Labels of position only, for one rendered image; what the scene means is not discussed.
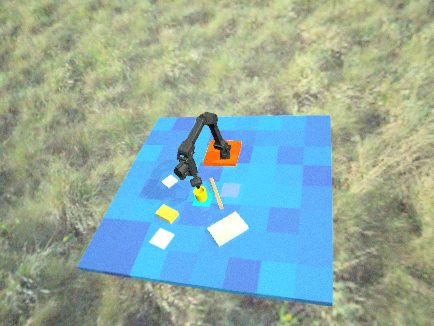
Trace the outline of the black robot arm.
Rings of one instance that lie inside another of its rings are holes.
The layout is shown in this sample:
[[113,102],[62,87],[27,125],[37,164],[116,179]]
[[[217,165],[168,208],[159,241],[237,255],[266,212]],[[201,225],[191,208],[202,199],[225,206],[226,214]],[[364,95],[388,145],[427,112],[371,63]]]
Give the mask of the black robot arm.
[[[220,151],[220,160],[230,159],[231,145],[229,145],[227,141],[222,138],[217,122],[217,114],[210,112],[200,114],[200,116],[196,118],[196,122],[192,130],[190,131],[187,139],[184,140],[178,147],[176,160],[179,160],[179,163],[175,166],[173,172],[176,176],[179,177],[180,180],[184,180],[187,176],[191,176],[187,170],[195,165],[195,161],[193,158],[193,155],[195,153],[195,143],[204,125],[207,125],[212,133],[212,136],[215,140],[213,146],[214,149]],[[182,155],[183,157],[181,157],[180,155]]]

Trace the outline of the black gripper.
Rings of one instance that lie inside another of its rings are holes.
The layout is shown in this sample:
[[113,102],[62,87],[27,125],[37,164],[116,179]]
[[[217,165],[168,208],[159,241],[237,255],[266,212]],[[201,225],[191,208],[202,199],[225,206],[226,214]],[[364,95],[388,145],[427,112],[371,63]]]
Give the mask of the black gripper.
[[200,189],[200,186],[203,184],[201,177],[197,176],[198,170],[196,163],[193,167],[190,167],[187,170],[193,178],[190,180],[191,186],[196,187],[197,189]]

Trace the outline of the yellow cup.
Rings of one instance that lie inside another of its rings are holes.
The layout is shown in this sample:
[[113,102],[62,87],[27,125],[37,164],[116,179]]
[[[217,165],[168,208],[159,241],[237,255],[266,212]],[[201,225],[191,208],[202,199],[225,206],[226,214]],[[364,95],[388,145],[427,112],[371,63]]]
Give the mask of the yellow cup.
[[204,202],[207,200],[208,197],[206,193],[206,189],[203,186],[200,186],[200,189],[195,188],[194,195],[198,202]]

